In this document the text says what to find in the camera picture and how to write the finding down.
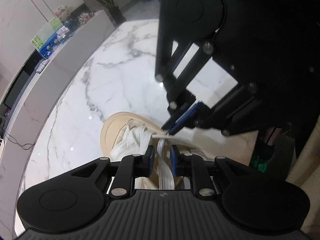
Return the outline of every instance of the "white marble surface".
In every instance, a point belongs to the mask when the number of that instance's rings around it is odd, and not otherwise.
[[[116,112],[140,114],[158,126],[168,119],[166,92],[154,78],[157,29],[158,20],[126,22],[95,51],[44,125],[20,192],[102,156],[100,130]],[[196,49],[192,47],[175,74],[179,74]],[[213,105],[235,84],[210,60],[188,88],[197,99]],[[225,138],[213,129],[183,129],[179,135],[215,155],[232,156],[245,164],[249,163],[256,138],[256,132]]]

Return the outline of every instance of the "screw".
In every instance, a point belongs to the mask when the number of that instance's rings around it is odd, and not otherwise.
[[[214,194],[214,190],[210,188],[202,188],[201,190],[199,190],[199,194],[204,197],[209,197]]]
[[[119,197],[119,196],[123,196],[123,195],[127,194],[127,191],[124,188],[116,187],[113,190],[111,190],[111,194],[113,196]]]
[[[161,74],[156,75],[156,80],[159,82],[163,81],[163,76]]]
[[[224,136],[229,136],[229,135],[230,135],[230,132],[229,132],[228,130],[223,130],[223,131],[222,131],[222,134],[223,134]]]
[[[177,109],[177,103],[175,101],[170,102],[169,107],[172,110],[176,110]]]
[[[202,47],[202,50],[205,54],[207,55],[211,55],[212,52],[213,52],[213,46],[210,42],[206,42],[203,47]]]
[[[251,93],[251,94],[256,94],[258,92],[258,87],[255,83],[249,83],[248,85],[248,91]]]
[[[194,124],[195,124],[195,127],[200,127],[200,122],[198,120],[196,120]]]

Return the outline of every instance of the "beige sneaker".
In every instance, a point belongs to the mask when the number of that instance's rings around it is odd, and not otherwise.
[[[204,152],[199,146],[177,136],[166,135],[161,128],[137,114],[113,114],[104,123],[100,134],[101,150],[112,162],[134,153],[144,154],[148,145],[155,147],[152,176],[136,179],[135,188],[175,189],[181,183],[183,177],[173,177],[170,169],[170,146],[173,144],[182,154],[192,153],[205,160],[214,160],[214,155]]]

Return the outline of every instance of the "tissue box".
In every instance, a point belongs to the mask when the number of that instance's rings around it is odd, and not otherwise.
[[[51,54],[58,48],[61,42],[58,39],[57,33],[54,33],[48,40],[43,44],[39,49],[39,53],[45,58],[48,59]]]
[[[31,43],[36,50],[40,52],[40,49],[47,43],[49,39],[52,38],[52,35],[54,35],[57,30],[62,27],[62,25],[63,24],[56,16],[46,23],[31,40]]]

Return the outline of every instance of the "white shoelace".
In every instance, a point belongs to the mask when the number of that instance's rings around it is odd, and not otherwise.
[[[146,126],[135,122],[128,122],[122,141],[115,145],[110,153],[111,161],[118,162],[122,160],[123,157],[135,153],[144,155],[152,135],[153,132],[148,130]],[[174,190],[174,179],[171,169],[163,159],[165,141],[165,138],[160,138],[157,144],[158,167],[156,173],[159,177],[160,190]],[[135,188],[144,188],[143,178],[137,178],[135,180]]]

